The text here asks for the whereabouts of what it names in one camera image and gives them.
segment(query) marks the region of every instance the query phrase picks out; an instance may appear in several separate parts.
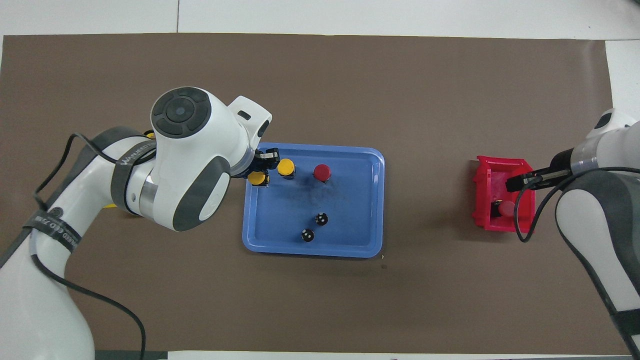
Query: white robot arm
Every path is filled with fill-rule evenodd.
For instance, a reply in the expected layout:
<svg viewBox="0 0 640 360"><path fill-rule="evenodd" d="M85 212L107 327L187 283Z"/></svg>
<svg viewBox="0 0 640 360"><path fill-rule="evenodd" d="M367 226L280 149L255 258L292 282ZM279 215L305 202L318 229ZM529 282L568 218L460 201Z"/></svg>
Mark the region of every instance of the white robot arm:
<svg viewBox="0 0 640 360"><path fill-rule="evenodd" d="M558 229L634 359L640 359L640 175L598 170L619 167L640 168L640 122L609 110L580 145L560 152L548 168L511 178L507 188L555 186L545 200L563 192L556 206Z"/></svg>
<svg viewBox="0 0 640 360"><path fill-rule="evenodd" d="M155 141L116 127L88 142L0 259L0 358L93 359L86 321L51 277L64 281L67 259L98 212L113 202L175 231L200 225L231 177L277 166L277 149L256 150L270 122L271 114L245 97L225 106L205 90L183 87L153 106Z"/></svg>

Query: white floor tile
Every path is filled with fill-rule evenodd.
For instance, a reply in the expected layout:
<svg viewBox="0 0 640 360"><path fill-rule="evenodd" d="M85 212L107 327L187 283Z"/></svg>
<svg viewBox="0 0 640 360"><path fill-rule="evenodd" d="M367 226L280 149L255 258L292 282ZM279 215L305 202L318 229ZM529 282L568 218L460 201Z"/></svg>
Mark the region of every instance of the white floor tile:
<svg viewBox="0 0 640 360"><path fill-rule="evenodd" d="M180 0L180 32L639 39L633 0Z"/></svg>
<svg viewBox="0 0 640 360"><path fill-rule="evenodd" d="M640 40L606 46L613 106L640 120Z"/></svg>
<svg viewBox="0 0 640 360"><path fill-rule="evenodd" d="M173 33L178 0L2 0L3 35Z"/></svg>

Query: yellow object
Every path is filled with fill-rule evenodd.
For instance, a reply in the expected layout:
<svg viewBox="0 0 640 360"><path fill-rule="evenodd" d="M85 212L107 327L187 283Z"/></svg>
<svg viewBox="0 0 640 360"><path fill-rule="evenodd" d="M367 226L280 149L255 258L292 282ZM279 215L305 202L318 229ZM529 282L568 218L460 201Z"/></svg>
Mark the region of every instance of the yellow object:
<svg viewBox="0 0 640 360"><path fill-rule="evenodd" d="M249 174L246 179L249 180L251 185L261 185L262 183L264 183L264 181L266 181L267 175L265 175L263 172L254 171Z"/></svg>
<svg viewBox="0 0 640 360"><path fill-rule="evenodd" d="M282 176L289 176L296 171L296 166L291 159L282 159L278 164L278 173Z"/></svg>

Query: red plastic crate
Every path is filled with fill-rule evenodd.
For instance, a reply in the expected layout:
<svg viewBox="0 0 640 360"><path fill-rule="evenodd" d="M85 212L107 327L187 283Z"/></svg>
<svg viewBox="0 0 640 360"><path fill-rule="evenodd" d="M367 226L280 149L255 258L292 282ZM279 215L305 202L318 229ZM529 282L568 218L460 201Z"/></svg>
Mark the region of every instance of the red plastic crate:
<svg viewBox="0 0 640 360"><path fill-rule="evenodd" d="M492 217L491 204L497 200L516 201L517 192L507 191L505 182L513 176L533 171L524 159L491 158L478 156L480 166L474 176L476 183L476 210L472 216L476 225L490 231L515 232L513 217ZM518 223L523 233L529 232L536 213L536 195L527 190L520 199Z"/></svg>

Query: brown paper sheet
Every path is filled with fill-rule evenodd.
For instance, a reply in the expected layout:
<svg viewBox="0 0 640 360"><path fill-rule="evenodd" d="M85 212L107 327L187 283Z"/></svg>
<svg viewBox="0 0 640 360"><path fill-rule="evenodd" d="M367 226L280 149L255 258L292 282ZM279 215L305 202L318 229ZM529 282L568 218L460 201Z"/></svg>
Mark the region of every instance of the brown paper sheet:
<svg viewBox="0 0 640 360"><path fill-rule="evenodd" d="M5 37L2 249L66 137L150 127L155 99L200 86L273 114L265 141L374 147L387 164L384 246L369 260L252 253L244 183L186 233L104 210L67 277L135 311L152 350L627 354L563 243L473 224L477 155L534 168L611 107L602 41L303 35ZM539 192L541 199L545 194ZM73 294L101 349L138 347L125 315Z"/></svg>

